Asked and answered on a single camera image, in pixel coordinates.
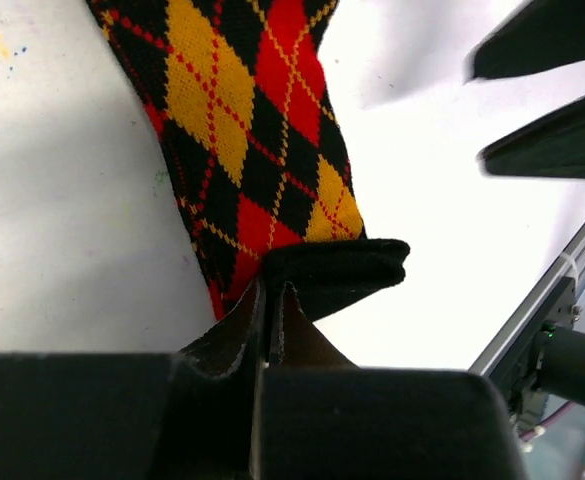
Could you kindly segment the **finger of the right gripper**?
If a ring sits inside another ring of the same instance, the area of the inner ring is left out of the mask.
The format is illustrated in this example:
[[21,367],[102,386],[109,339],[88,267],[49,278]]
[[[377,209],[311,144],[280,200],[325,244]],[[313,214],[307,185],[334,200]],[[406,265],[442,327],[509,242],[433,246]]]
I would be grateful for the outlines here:
[[476,46],[470,78],[515,78],[581,61],[585,1],[530,1]]
[[479,158],[494,176],[585,180],[585,97],[486,146]]

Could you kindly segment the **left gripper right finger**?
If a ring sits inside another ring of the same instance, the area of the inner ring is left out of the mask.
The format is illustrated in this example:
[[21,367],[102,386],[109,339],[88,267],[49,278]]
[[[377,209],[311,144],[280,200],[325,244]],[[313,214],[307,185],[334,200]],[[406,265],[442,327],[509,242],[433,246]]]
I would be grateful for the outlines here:
[[359,368],[286,286],[259,378],[263,479],[522,479],[497,389],[453,370]]

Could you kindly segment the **black orange argyle sock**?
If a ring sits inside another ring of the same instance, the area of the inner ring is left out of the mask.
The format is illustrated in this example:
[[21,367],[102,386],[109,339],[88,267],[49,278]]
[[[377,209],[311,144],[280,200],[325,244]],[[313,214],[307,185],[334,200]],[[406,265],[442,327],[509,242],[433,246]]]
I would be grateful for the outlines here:
[[370,239],[318,58],[333,1],[92,1],[156,133],[214,314],[291,284],[321,319],[404,280]]

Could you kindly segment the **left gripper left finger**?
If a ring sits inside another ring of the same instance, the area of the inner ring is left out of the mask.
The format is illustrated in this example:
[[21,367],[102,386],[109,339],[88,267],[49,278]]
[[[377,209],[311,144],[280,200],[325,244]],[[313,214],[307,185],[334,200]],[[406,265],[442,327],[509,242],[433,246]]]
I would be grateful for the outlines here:
[[170,353],[0,353],[0,479],[248,470],[265,289]]

